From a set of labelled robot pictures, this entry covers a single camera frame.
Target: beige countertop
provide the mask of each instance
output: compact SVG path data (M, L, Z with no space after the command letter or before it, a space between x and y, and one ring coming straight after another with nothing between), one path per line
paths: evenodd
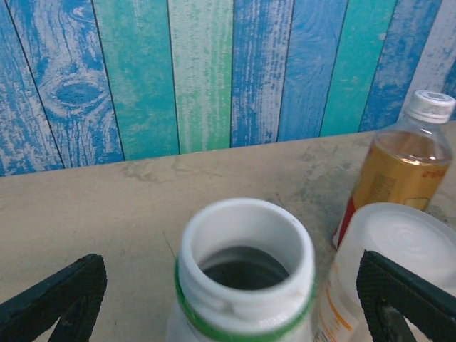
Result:
M456 150L456 123L445 132ZM324 279L329 237L370 140L344 135L1 178L0 302L97 253L108 288L91 341L164 342L182 231L196 211L228 197L294 214ZM455 228L455 208L452 167L428 211Z

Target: white lid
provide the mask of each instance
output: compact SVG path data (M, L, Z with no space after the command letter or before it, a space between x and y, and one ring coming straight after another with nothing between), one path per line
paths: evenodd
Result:
M377 251L452 293L456 284L456 232L438 219L401 204L375 203L359 209L336 262L345 267L343 287L357 300L356 277L364 250Z
M427 123L446 123L455 109L456 100L451 96L427 90L413 93L405 112Z

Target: bottle label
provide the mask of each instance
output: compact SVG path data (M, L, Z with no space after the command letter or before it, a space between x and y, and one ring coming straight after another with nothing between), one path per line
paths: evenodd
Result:
M333 235L334 245L339 247L351 217L364 205L392 202L425 210L449 166L402 160L373 143Z
M345 342L353 335L358 319L348 312L343 303L351 308L357 307L342 289L337 265L333 264L316 307L318 323L313 335L315 342Z

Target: green ring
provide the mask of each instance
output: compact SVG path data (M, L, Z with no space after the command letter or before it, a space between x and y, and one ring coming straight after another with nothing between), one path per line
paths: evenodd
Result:
M306 316L311 304L315 299L316 293L316 281L313 283L311 298L307 301L307 304L301 310L301 312L288 324L278 328L275 331L269 333L263 333L261 335L239 335L229 333L223 330L219 330L214 326L208 324L191 306L188 300L185 298L185 295L182 291L182 287L179 283L179 267L178 261L176 260L175 265L175 286L177 293L177 301L179 302L180 307L184 311L185 316L188 321L204 336L218 342L275 342L286 335L288 332L296 328Z

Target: wood panel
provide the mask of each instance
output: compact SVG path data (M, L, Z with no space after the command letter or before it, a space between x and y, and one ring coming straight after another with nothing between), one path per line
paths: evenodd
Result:
M402 108L416 90L442 91L456 60L456 1L442 0Z
M123 160L90 0L8 0L65 167Z
M438 0L398 0L359 131L396 122L440 7Z
M318 137L347 0L295 0L279 141Z
M232 147L275 143L293 0L236 0Z
M126 160L179 153L166 0L94 0Z
M443 93L456 98L456 61L448 73L445 85L443 86ZM451 120L456 120L456 110L451 115Z
M168 0L182 153L229 147L232 0Z
M0 176L61 169L6 4L0 1Z
M396 0L350 0L321 136L358 131Z

